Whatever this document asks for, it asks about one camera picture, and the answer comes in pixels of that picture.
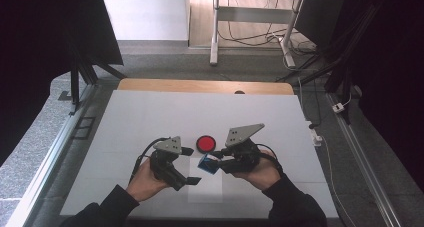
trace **tabletop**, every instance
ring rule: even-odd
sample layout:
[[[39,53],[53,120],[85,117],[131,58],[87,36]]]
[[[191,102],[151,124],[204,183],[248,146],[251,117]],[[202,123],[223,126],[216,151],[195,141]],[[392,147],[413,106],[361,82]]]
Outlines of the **tabletop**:
[[[246,94],[234,94],[243,91]],[[328,218],[337,212],[313,148],[298,97],[283,83],[124,79],[112,94],[61,215],[74,215],[100,202],[116,184],[125,186],[135,157],[152,140],[180,136],[193,148],[199,136],[213,136],[222,148],[228,131],[263,123],[252,137],[273,148],[284,172],[312,195]],[[194,151],[173,163],[183,176],[200,177],[196,186],[161,191],[137,207],[132,218],[266,219],[272,201],[248,182],[197,168]]]

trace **white wall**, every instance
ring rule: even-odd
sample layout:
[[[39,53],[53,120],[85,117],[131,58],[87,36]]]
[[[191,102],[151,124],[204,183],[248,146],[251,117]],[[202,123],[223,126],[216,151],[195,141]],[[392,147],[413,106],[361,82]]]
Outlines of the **white wall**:
[[[117,40],[188,40],[189,0],[104,0]]]

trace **wooden board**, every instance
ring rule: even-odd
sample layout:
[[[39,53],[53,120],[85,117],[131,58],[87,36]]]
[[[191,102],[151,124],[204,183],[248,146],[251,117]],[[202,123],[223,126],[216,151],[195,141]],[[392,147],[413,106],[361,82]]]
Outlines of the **wooden board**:
[[[170,79],[123,79],[118,90],[144,90],[192,93],[234,93],[293,95],[293,88],[287,83],[202,81]]]

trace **red button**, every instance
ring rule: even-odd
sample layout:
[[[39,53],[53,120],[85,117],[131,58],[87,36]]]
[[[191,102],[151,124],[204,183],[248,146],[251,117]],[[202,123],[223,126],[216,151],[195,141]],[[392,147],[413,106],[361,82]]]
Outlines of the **red button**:
[[[216,142],[212,136],[204,135],[197,139],[196,147],[201,153],[209,153],[215,149]]]

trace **hand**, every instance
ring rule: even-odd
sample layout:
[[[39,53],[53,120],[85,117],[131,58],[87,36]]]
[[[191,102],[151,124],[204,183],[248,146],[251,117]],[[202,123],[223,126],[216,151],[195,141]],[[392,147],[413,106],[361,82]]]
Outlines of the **hand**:
[[[127,192],[140,202],[153,197],[166,187],[169,187],[167,183],[155,178],[153,171],[150,169],[150,158],[148,158],[138,168],[137,173],[127,187]]]
[[[267,150],[261,150],[261,152],[275,157]],[[260,190],[268,189],[281,178],[274,163],[265,158],[260,158],[259,164],[251,172],[233,173],[232,175],[247,180]]]

